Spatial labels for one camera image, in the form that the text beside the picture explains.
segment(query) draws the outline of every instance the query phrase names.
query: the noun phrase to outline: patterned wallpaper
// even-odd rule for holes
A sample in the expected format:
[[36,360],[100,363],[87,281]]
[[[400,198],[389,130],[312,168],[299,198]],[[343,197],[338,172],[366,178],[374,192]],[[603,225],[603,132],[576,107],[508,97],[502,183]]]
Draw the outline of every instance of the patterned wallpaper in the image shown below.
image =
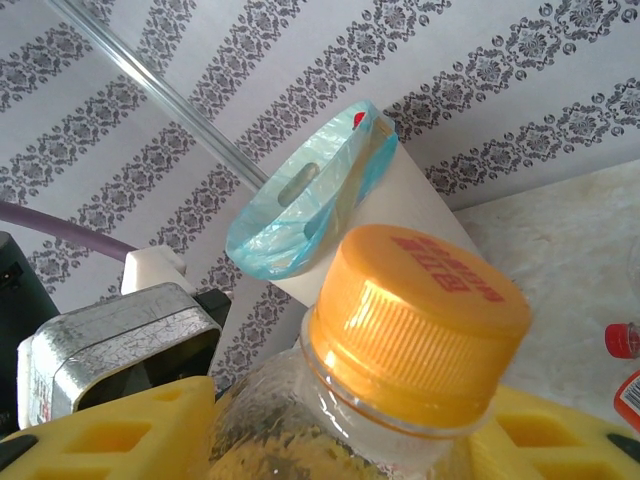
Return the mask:
[[[454,209],[638,158],[638,0],[77,0],[265,172],[369,98]],[[303,309],[223,251],[249,190],[46,2],[0,0],[0,197],[233,290],[221,386]],[[62,310],[121,266],[5,226]]]

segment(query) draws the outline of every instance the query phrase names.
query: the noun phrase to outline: gray countertop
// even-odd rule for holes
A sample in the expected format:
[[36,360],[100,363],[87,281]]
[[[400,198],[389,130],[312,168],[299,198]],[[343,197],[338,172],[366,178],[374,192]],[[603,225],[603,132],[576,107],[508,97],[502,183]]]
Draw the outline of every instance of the gray countertop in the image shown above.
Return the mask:
[[626,273],[639,183],[637,160],[456,212],[534,311],[504,383],[620,424],[613,396],[640,359],[612,358],[604,329],[640,313]]

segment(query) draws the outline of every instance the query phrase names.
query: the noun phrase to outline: bottle rim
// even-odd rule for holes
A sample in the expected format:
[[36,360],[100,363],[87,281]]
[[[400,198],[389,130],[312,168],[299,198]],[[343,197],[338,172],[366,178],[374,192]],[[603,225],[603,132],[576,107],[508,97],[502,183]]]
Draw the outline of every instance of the bottle rim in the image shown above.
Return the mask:
[[406,435],[438,439],[450,439],[468,436],[482,427],[490,418],[490,412],[492,411],[491,404],[489,405],[489,408],[484,413],[484,415],[480,417],[477,422],[470,425],[465,425],[464,427],[460,428],[443,429],[437,427],[430,428],[414,425],[376,410],[371,405],[367,404],[366,402],[362,401],[357,396],[352,394],[344,385],[333,378],[332,375],[324,367],[323,362],[316,355],[309,339],[309,320],[311,318],[313,308],[315,307],[310,308],[305,314],[302,321],[302,326],[300,328],[299,341],[302,354],[307,362],[307,365],[320,379],[324,386],[338,398],[340,398],[340,400],[342,400],[342,402],[344,402],[348,407],[355,410],[358,414],[370,419],[375,423],[378,423],[379,425],[382,425],[385,428],[389,428]]

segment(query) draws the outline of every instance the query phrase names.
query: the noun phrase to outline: clear plastic bottle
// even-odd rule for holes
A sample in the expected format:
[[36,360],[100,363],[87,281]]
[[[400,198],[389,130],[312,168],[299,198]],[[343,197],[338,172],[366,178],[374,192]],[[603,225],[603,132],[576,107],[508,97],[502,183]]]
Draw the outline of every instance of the clear plastic bottle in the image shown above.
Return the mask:
[[531,322],[482,259],[413,230],[347,234],[300,348],[217,405],[211,480],[473,478],[487,416]]

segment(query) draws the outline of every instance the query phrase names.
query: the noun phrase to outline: purple tube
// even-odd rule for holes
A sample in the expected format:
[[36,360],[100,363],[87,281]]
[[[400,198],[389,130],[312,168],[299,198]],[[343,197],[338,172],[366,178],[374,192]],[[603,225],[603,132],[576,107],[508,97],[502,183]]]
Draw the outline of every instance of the purple tube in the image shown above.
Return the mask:
[[127,253],[137,248],[102,233],[52,217],[21,205],[0,200],[0,221],[20,225],[66,240],[124,262]]

